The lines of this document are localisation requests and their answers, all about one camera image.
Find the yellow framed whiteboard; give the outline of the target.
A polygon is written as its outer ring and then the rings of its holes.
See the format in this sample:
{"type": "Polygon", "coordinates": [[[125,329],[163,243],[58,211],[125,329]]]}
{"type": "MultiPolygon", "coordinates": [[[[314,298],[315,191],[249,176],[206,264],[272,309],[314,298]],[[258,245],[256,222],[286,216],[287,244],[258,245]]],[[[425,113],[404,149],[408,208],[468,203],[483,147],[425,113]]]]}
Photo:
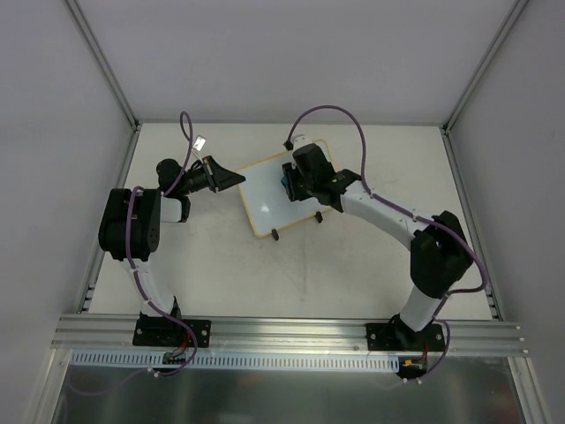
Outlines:
{"type": "Polygon", "coordinates": [[[283,151],[236,169],[245,181],[237,186],[252,232],[258,238],[273,236],[291,225],[330,210],[314,198],[291,201],[282,184],[283,165],[294,163],[283,151]]]}

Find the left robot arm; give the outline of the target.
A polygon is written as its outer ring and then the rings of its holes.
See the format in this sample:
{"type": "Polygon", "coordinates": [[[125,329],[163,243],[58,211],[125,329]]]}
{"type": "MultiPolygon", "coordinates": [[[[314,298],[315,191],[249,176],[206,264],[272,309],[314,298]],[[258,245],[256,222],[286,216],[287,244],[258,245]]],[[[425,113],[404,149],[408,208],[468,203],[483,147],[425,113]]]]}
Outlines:
{"type": "Polygon", "coordinates": [[[170,284],[156,277],[151,255],[161,241],[163,223],[185,223],[191,210],[189,195],[203,189],[221,192],[245,182],[245,177],[223,168],[211,155],[185,170],[174,159],[156,166],[158,187],[113,189],[98,230],[101,250],[119,262],[140,298],[140,314],[158,318],[154,334],[166,345],[185,333],[176,296],[170,284]]]}

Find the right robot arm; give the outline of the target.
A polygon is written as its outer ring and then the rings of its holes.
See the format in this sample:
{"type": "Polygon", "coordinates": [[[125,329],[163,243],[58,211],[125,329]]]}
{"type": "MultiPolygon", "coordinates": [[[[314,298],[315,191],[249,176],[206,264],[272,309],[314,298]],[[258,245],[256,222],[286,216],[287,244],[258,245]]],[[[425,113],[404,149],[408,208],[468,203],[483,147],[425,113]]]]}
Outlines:
{"type": "Polygon", "coordinates": [[[401,349],[416,350],[425,342],[426,330],[449,289],[472,264],[458,218],[448,211],[417,218],[390,201],[374,199],[360,175],[336,170],[317,144],[295,149],[287,141],[284,146],[292,156],[282,166],[282,185],[290,201],[315,199],[323,206],[360,218],[410,252],[413,288],[385,334],[401,349]]]}

